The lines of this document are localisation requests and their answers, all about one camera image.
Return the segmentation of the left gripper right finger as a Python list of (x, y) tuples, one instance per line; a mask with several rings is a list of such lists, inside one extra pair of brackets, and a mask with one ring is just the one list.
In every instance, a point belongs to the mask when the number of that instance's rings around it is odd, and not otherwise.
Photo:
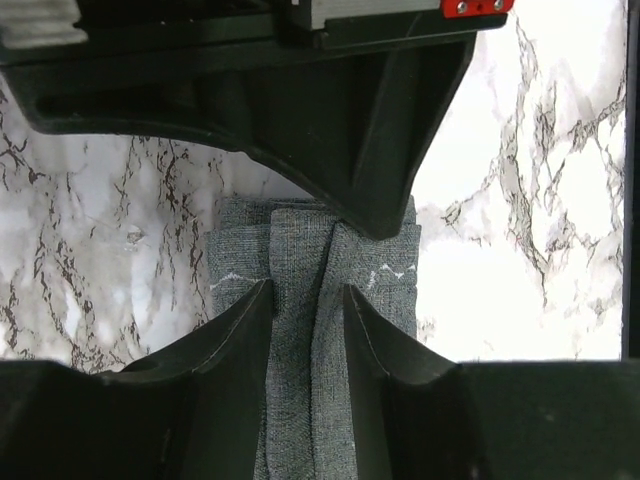
[(639, 363), (451, 362), (344, 290), (362, 479), (635, 479)]

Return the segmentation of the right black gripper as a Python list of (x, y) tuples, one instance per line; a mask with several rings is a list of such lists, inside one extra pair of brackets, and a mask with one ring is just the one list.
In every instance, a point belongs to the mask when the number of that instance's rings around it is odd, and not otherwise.
[[(496, 29), (513, 7), (511, 1), (4, 1), (2, 74), (39, 132), (160, 137), (243, 152), (363, 235), (383, 240), (399, 232), (474, 39), (352, 55), (227, 44), (393, 45)], [(194, 48), (218, 45), (227, 46)], [(194, 49), (64, 59), (174, 48)]]

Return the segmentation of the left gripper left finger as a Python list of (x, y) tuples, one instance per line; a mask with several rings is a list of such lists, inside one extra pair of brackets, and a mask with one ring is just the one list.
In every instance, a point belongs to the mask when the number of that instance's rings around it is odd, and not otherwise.
[(265, 396), (273, 284), (119, 372), (1, 364), (5, 479), (249, 479)]

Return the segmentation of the grey cloth napkin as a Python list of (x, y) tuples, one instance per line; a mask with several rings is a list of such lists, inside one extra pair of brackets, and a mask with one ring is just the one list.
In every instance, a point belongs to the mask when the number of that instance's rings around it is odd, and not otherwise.
[(274, 283), (255, 478), (356, 477), (343, 290), (357, 287), (379, 313), (414, 335), (420, 235), (413, 208), (398, 236), (378, 242), (314, 200), (222, 203), (219, 225), (206, 236), (215, 312), (258, 281)]

